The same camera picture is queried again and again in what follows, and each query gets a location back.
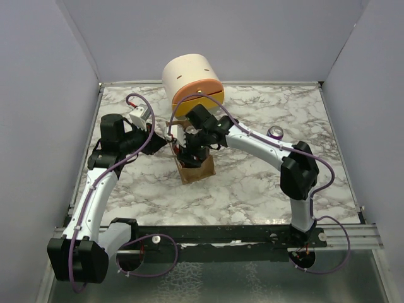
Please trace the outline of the brown canvas bag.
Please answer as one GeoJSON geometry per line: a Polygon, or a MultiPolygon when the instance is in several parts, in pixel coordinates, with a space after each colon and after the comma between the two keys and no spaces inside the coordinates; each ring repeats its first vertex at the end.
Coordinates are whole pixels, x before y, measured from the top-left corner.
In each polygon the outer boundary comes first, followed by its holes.
{"type": "MultiPolygon", "coordinates": [[[[171,126],[176,124],[181,125],[184,128],[185,133],[188,133],[186,130],[187,128],[191,127],[191,123],[187,121],[174,121],[171,124],[171,126]]],[[[165,127],[166,126],[169,126],[169,121],[165,122],[165,127]]],[[[211,154],[203,162],[202,166],[182,166],[181,163],[179,162],[179,148],[181,146],[178,145],[177,143],[169,143],[169,146],[173,154],[175,164],[177,166],[183,184],[189,184],[215,175],[215,165],[213,161],[213,156],[211,154]]]]}

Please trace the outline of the purple fanta can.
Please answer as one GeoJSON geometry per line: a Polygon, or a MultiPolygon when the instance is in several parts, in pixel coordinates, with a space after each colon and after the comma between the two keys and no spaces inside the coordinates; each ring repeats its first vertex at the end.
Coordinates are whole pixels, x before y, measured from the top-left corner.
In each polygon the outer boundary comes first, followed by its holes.
{"type": "Polygon", "coordinates": [[[280,126],[272,126],[267,130],[267,135],[270,138],[281,140],[283,138],[283,129],[280,126]]]}

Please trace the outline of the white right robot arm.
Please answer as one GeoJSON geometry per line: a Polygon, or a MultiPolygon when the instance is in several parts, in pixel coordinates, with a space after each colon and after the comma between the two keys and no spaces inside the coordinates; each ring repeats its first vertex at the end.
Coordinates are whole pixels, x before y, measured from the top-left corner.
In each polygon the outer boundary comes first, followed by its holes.
{"type": "Polygon", "coordinates": [[[186,119],[198,131],[185,134],[185,146],[177,156],[188,167],[199,167],[203,152],[217,145],[246,152],[270,164],[280,172],[280,188],[290,198],[292,211],[290,240],[298,247],[312,241],[315,223],[309,195],[317,183],[319,168],[311,157],[309,145],[293,145],[236,125],[229,116],[217,119],[203,105],[197,105],[186,119]]]}

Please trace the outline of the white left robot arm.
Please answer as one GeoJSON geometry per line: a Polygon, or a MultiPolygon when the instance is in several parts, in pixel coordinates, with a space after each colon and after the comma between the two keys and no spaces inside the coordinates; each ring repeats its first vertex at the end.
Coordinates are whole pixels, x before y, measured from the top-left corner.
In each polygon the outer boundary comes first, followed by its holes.
{"type": "Polygon", "coordinates": [[[155,121],[142,118],[136,122],[120,114],[101,118],[100,138],[87,161],[83,194],[62,236],[51,238],[47,245],[57,280],[73,285],[102,283],[116,251],[138,245],[139,233],[125,220],[112,222],[101,232],[102,217],[124,166],[139,153],[152,155],[165,144],[155,133],[155,121]]]}

